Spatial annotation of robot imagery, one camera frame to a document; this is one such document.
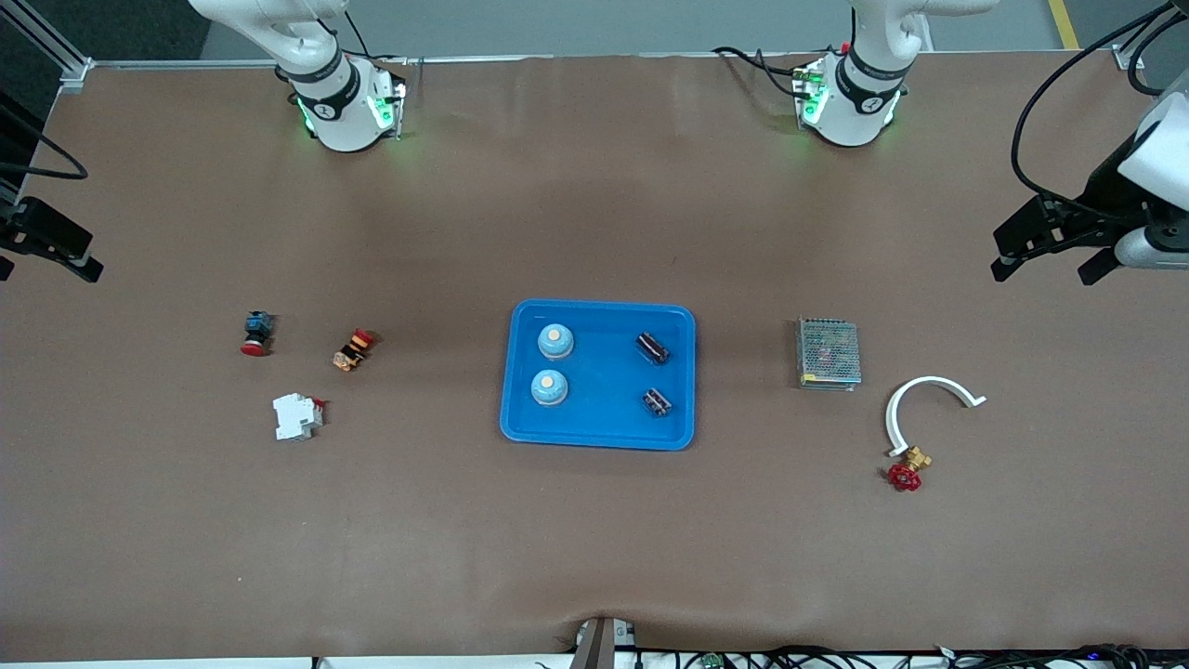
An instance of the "yellow floor line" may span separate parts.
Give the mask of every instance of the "yellow floor line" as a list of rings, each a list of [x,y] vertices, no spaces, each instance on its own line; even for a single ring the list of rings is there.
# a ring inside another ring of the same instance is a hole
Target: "yellow floor line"
[[[1052,20],[1057,24],[1061,46],[1063,49],[1081,49],[1077,45],[1077,34],[1074,33],[1074,24],[1069,23],[1069,11],[1065,10],[1065,0],[1049,0],[1049,11],[1052,12]]]

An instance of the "brass valve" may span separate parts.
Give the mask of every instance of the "brass valve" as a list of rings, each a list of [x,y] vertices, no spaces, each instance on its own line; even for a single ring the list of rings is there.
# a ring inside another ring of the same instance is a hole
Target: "brass valve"
[[[898,491],[908,491],[911,493],[920,487],[920,475],[918,473],[932,463],[932,457],[921,453],[917,447],[913,447],[904,454],[902,462],[898,462],[888,468],[888,482]]]

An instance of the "plastic tray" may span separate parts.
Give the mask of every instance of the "plastic tray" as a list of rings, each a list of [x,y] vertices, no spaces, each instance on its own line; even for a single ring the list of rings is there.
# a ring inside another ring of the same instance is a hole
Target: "plastic tray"
[[[574,351],[551,361],[536,348],[546,324],[560,322],[574,333]],[[653,365],[636,349],[636,336],[650,332],[669,352]],[[524,299],[512,310],[504,368],[499,429],[514,442],[675,452],[693,440],[693,314],[675,304]],[[558,406],[536,404],[533,377],[555,370],[570,383]],[[643,395],[656,389],[673,405],[654,417]]]

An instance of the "cable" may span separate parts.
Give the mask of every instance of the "cable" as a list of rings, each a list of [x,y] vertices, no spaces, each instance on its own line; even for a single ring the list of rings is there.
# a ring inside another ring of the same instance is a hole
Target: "cable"
[[[44,141],[46,146],[54,149],[55,153],[69,160],[70,164],[74,165],[75,170],[77,170],[70,172],[70,171],[59,171],[56,169],[42,169],[29,165],[19,165],[15,163],[0,163],[0,171],[14,171],[17,173],[32,173],[34,176],[49,176],[52,178],[70,178],[70,179],[82,179],[90,176],[90,172],[87,171],[87,168],[82,166],[82,163],[76,160],[75,157],[71,156],[70,153],[65,152],[65,150],[62,146],[55,144],[54,140],[46,137],[40,130],[37,130],[27,121],[25,121],[25,119],[17,115],[15,112],[2,105],[0,105],[0,112],[4,112],[6,116],[15,121],[17,125],[25,128],[25,131],[27,131],[30,134],[34,134],[39,141]]]
[[[759,61],[751,58],[751,56],[748,56],[747,53],[744,53],[743,51],[740,51],[738,49],[736,49],[734,46],[719,46],[718,49],[711,50],[711,53],[718,53],[719,56],[723,55],[723,53],[730,53],[732,56],[738,56],[744,63],[751,65],[753,68],[765,69],[765,67],[762,64],[760,64]],[[784,76],[792,76],[793,75],[793,70],[792,69],[787,69],[786,70],[786,69],[781,69],[781,68],[770,68],[770,70],[772,70],[773,74],[779,74],[779,75],[784,75]]]
[[[707,654],[707,652],[696,652],[696,654],[693,654],[693,657],[691,657],[690,659],[686,661],[685,667],[682,669],[690,669],[690,667],[693,667],[694,662],[702,659],[703,657],[705,657],[707,655],[710,655],[710,654]]]
[[[364,36],[359,34],[359,29],[356,27],[356,20],[351,18],[351,12],[344,11],[342,15],[347,17],[347,23],[351,24],[351,31],[356,33],[356,39],[359,40],[359,48],[364,50],[364,56],[371,58],[371,51],[367,49],[367,43],[364,42]]]
[[[1147,45],[1151,44],[1153,39],[1159,37],[1160,33],[1177,25],[1178,23],[1185,20],[1185,18],[1189,17],[1185,17],[1184,14],[1178,12],[1175,17],[1164,21],[1163,24],[1157,26],[1156,30],[1147,33],[1147,37],[1141,39],[1139,44],[1135,45],[1135,50],[1131,52],[1131,62],[1127,63],[1127,81],[1131,83],[1132,88],[1139,90],[1140,93],[1144,93],[1145,95],[1155,96],[1164,93],[1163,88],[1152,88],[1151,86],[1147,86],[1144,82],[1139,81],[1139,76],[1137,75],[1135,68],[1139,64],[1140,56],[1144,53],[1144,49],[1147,49]]]
[[[1046,195],[1049,197],[1052,197],[1053,200],[1059,200],[1059,201],[1062,201],[1062,202],[1064,202],[1064,203],[1067,203],[1067,204],[1069,204],[1071,207],[1076,207],[1076,208],[1082,209],[1084,212],[1092,213],[1092,214],[1094,214],[1096,216],[1105,217],[1105,219],[1116,217],[1116,216],[1112,216],[1109,214],[1102,213],[1102,212],[1100,212],[1100,210],[1097,210],[1097,209],[1095,209],[1093,207],[1088,207],[1088,206],[1086,206],[1086,204],[1083,204],[1081,202],[1077,202],[1077,201],[1075,201],[1075,200],[1072,200],[1070,197],[1065,197],[1064,195],[1059,195],[1059,194],[1057,194],[1057,193],[1055,193],[1055,191],[1052,191],[1052,190],[1050,190],[1050,189],[1040,185],[1039,183],[1032,181],[1031,178],[1028,178],[1028,176],[1026,173],[1024,173],[1024,169],[1020,168],[1020,138],[1024,135],[1024,124],[1027,121],[1028,114],[1032,113],[1032,107],[1036,107],[1037,102],[1040,100],[1040,96],[1044,95],[1045,91],[1049,90],[1049,88],[1053,84],[1055,81],[1057,81],[1061,77],[1061,75],[1063,75],[1067,71],[1069,71],[1069,69],[1072,68],[1074,65],[1076,65],[1078,62],[1081,62],[1082,58],[1089,56],[1090,53],[1093,53],[1097,49],[1101,49],[1102,45],[1107,44],[1112,39],[1116,39],[1119,36],[1125,34],[1126,32],[1128,32],[1131,30],[1134,30],[1135,27],[1138,27],[1140,25],[1144,25],[1144,23],[1150,21],[1155,17],[1158,17],[1158,15],[1163,14],[1164,12],[1166,12],[1171,6],[1172,6],[1172,2],[1165,2],[1160,7],[1157,7],[1156,10],[1152,10],[1151,12],[1144,14],[1143,17],[1139,17],[1138,19],[1131,21],[1130,24],[1127,24],[1127,25],[1125,25],[1125,26],[1122,26],[1122,27],[1120,27],[1120,29],[1111,32],[1111,34],[1107,34],[1106,37],[1099,39],[1094,44],[1090,44],[1086,49],[1078,51],[1072,58],[1065,61],[1065,63],[1063,63],[1059,68],[1057,68],[1056,71],[1053,71],[1051,75],[1049,75],[1049,78],[1046,78],[1044,81],[1044,83],[1042,83],[1040,87],[1037,88],[1036,93],[1032,94],[1032,97],[1028,99],[1028,102],[1026,105],[1024,105],[1024,111],[1020,112],[1020,119],[1015,122],[1015,133],[1012,135],[1012,171],[1015,172],[1015,177],[1020,179],[1020,183],[1023,183],[1024,185],[1027,185],[1028,189],[1031,189],[1031,190],[1033,190],[1033,191],[1036,191],[1036,193],[1038,193],[1040,195]],[[995,668],[977,665],[977,669],[995,669]]]
[[[792,88],[785,88],[784,86],[780,84],[779,81],[776,81],[776,77],[772,72],[772,68],[768,67],[768,61],[763,59],[763,51],[756,49],[755,50],[755,58],[757,61],[760,61],[760,67],[762,67],[765,74],[768,75],[768,81],[770,81],[772,84],[775,86],[778,90],[780,90],[785,95],[791,95],[793,97],[797,97],[798,100],[809,100],[810,99],[810,96],[809,96],[807,93],[801,93],[800,90],[793,90]]]

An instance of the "red valve handle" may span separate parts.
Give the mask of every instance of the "red valve handle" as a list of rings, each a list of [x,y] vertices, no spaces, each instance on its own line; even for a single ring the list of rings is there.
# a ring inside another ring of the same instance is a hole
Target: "red valve handle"
[[[888,468],[888,482],[898,491],[911,493],[920,487],[920,475],[907,465],[897,463]]]

